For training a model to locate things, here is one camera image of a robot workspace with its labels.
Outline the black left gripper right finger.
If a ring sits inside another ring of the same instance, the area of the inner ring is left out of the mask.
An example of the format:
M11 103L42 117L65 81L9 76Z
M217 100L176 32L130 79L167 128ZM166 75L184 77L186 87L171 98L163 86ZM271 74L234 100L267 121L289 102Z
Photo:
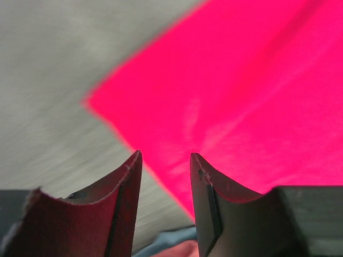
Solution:
M190 176L200 256L310 256L280 189L259 194L198 153Z

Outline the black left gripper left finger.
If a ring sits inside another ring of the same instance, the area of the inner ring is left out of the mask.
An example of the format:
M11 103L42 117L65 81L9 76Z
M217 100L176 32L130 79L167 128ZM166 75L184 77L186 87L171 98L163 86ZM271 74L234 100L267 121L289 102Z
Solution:
M1 256L130 256L142 165L136 151L67 198L1 190Z

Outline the hot pink t shirt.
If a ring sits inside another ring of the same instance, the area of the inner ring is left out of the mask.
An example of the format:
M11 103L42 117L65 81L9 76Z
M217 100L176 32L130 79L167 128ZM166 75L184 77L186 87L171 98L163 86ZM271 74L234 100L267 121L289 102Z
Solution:
M342 1L208 1L85 101L193 217L190 154L242 185L342 184Z

